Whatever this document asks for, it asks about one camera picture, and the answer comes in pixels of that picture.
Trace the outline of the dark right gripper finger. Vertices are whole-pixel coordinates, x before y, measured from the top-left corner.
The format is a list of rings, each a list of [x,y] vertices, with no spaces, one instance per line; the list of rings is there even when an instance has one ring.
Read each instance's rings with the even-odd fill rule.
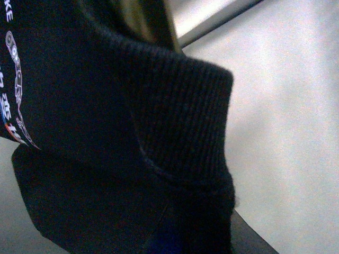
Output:
[[[235,210],[231,217],[231,244],[236,254],[278,254]]]

